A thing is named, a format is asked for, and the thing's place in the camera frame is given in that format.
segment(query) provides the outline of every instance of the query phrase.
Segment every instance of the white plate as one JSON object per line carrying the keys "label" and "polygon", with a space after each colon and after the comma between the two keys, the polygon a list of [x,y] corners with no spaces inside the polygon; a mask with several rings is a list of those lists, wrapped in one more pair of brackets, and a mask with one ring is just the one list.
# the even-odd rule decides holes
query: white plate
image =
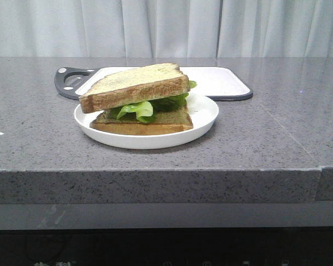
{"label": "white plate", "polygon": [[210,130],[218,115],[219,110],[217,104],[206,96],[189,93],[186,100],[194,128],[165,135],[119,135],[92,129],[90,122],[101,112],[84,114],[80,104],[74,111],[74,118],[85,134],[103,144],[125,149],[140,150],[167,148],[185,144],[201,137]]}

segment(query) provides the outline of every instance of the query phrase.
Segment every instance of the bread slice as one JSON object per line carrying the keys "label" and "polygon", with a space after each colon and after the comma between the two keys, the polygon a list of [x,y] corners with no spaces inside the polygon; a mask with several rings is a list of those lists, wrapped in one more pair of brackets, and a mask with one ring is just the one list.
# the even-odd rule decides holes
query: bread slice
{"label": "bread slice", "polygon": [[120,120],[112,119],[106,110],[90,123],[90,127],[121,135],[161,135],[192,129],[193,122],[187,106],[182,106],[170,112],[157,112],[155,121],[150,124],[136,120],[134,113],[126,114]]}
{"label": "bread slice", "polygon": [[162,63],[107,75],[80,98],[84,113],[179,95],[190,91],[179,65]]}

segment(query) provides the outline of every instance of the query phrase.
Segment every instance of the gray granite countertop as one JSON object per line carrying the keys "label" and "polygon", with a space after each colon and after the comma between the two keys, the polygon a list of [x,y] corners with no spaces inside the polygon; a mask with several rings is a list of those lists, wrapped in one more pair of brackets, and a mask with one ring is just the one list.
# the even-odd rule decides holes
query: gray granite countertop
{"label": "gray granite countertop", "polygon": [[[86,136],[60,67],[225,67],[254,91],[201,138],[126,150]],[[333,201],[333,58],[0,58],[0,204]]]}

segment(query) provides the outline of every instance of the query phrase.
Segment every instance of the white curtain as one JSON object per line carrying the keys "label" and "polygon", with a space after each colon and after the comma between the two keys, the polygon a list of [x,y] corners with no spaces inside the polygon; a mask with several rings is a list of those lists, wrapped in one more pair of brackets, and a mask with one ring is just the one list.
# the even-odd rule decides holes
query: white curtain
{"label": "white curtain", "polygon": [[0,57],[333,57],[333,0],[0,0]]}

